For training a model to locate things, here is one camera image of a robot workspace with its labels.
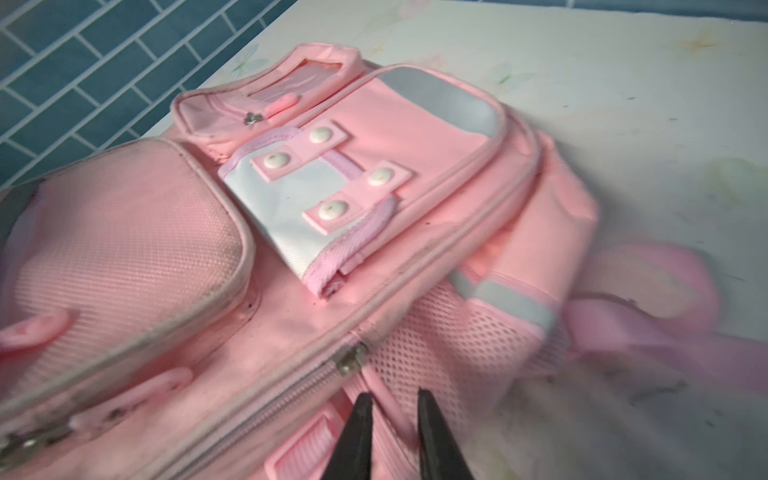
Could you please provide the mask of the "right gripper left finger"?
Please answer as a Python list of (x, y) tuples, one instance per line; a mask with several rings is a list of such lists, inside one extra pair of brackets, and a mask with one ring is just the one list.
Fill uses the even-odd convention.
[(374, 400), (360, 393), (341, 432), (321, 480), (370, 480)]

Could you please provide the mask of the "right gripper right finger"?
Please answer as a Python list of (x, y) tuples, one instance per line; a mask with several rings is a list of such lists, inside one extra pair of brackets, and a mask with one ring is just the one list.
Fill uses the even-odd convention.
[(473, 480), (468, 464), (433, 393), (418, 391), (417, 430), (421, 480)]

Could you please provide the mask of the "pink student backpack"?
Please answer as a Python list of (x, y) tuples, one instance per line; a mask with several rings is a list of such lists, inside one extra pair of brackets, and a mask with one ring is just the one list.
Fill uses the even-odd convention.
[(363, 392), (371, 479), (416, 479), (420, 389), (457, 441), (594, 353), (767, 389), (704, 262), (591, 255), (585, 185), (473, 85), (305, 43), (171, 113), (3, 193), (5, 479), (321, 479)]

